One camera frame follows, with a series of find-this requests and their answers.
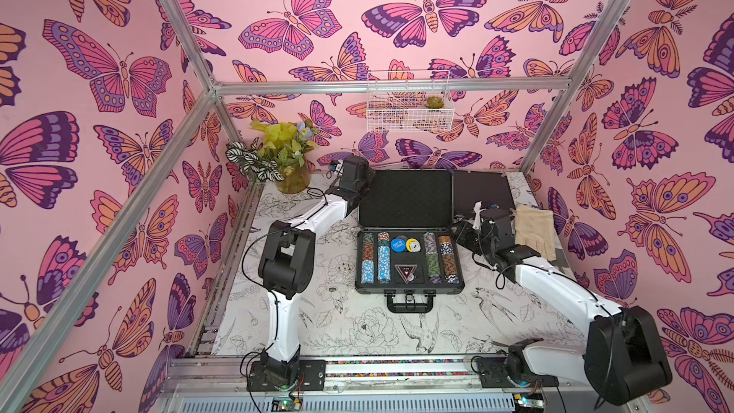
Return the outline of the black aluminium poker case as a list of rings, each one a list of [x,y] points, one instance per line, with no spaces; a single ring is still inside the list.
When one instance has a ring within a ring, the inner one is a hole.
[[[473,218],[477,201],[482,203],[482,208],[497,207],[507,211],[515,209],[512,189],[505,175],[494,172],[455,171],[454,216]]]

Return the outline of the large black poker case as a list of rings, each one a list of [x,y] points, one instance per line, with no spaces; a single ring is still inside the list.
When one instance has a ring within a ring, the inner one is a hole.
[[[397,315],[428,314],[437,296],[462,292],[453,210],[452,172],[379,170],[359,206],[357,292]],[[399,277],[403,264],[418,266],[414,283]]]

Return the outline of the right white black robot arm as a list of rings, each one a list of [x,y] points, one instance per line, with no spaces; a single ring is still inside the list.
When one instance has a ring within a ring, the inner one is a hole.
[[[544,377],[588,384],[600,403],[621,406],[671,384],[673,374],[649,312],[624,308],[561,273],[537,250],[516,243],[510,214],[477,203],[473,219],[458,217],[451,231],[479,254],[497,277],[533,293],[585,338],[565,346],[527,338],[508,346],[505,371],[517,385]]]

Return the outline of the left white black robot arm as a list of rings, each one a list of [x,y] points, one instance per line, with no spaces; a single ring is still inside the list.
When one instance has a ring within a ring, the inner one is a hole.
[[[335,162],[336,179],[296,217],[276,220],[265,237],[258,275],[270,302],[269,339],[262,363],[287,378],[298,369],[297,334],[300,296],[315,271],[317,240],[346,219],[366,197],[376,171],[362,157]]]

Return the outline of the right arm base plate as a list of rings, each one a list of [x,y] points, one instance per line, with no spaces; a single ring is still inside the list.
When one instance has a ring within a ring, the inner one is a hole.
[[[533,373],[525,361],[524,346],[514,344],[493,355],[471,358],[470,367],[483,388],[558,387],[558,378]]]

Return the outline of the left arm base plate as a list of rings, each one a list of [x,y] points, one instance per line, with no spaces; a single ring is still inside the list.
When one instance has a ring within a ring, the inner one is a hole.
[[[250,366],[248,373],[251,392],[290,392],[296,388],[322,391],[325,382],[325,359],[301,359],[298,354],[290,361],[279,361],[265,354]]]

